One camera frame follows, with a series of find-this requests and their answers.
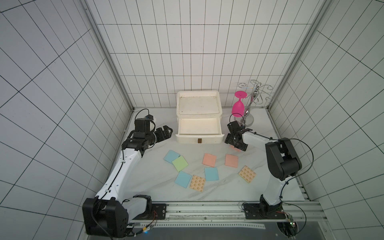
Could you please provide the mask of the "pink sticky note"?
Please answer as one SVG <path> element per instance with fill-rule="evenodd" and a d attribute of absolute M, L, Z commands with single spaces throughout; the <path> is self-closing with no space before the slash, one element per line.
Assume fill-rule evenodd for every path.
<path fill-rule="evenodd" d="M 239 157 L 235 155 L 226 154 L 225 165 L 232 168 L 238 168 Z"/>
<path fill-rule="evenodd" d="M 205 166 L 214 168 L 216 164 L 216 160 L 217 160 L 217 157 L 215 155 L 205 153 L 202 164 Z"/>

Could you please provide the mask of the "white pull-out drawer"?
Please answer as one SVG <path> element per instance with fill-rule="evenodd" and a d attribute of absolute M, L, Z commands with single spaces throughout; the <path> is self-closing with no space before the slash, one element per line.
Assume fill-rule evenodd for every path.
<path fill-rule="evenodd" d="M 220 118 L 180 119 L 176 134 L 180 144 L 219 144 L 223 141 Z"/>

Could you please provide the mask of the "white plastic drawer cabinet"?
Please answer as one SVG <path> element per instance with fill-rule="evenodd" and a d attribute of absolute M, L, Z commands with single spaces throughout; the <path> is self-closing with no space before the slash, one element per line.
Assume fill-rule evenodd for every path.
<path fill-rule="evenodd" d="M 177 93 L 178 119 L 220 118 L 222 114 L 218 91 L 180 91 Z"/>

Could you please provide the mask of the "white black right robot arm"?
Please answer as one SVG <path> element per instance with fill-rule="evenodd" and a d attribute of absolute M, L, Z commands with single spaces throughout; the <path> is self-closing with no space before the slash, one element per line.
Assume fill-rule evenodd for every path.
<path fill-rule="evenodd" d="M 274 139 L 240 126 L 237 121 L 227 125 L 229 133 L 225 143 L 246 151 L 249 145 L 264 145 L 270 179 L 258 204 L 243 203 L 247 219 L 284 219 L 282 212 L 283 190 L 288 182 L 302 169 L 302 163 L 290 139 Z"/>

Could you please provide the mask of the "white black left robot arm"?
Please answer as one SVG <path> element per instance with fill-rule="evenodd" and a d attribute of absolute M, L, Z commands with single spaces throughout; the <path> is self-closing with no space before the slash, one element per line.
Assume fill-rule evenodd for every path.
<path fill-rule="evenodd" d="M 173 129 L 138 127 L 131 131 L 122 143 L 117 163 L 104 186 L 94 198 L 87 198 L 82 205 L 86 233 L 113 239 L 135 237 L 146 232 L 150 224 L 134 232 L 133 220 L 157 221 L 164 210 L 157 210 L 148 195 L 124 198 L 124 188 L 134 166 L 142 159 L 145 151 L 156 143 L 169 139 Z"/>

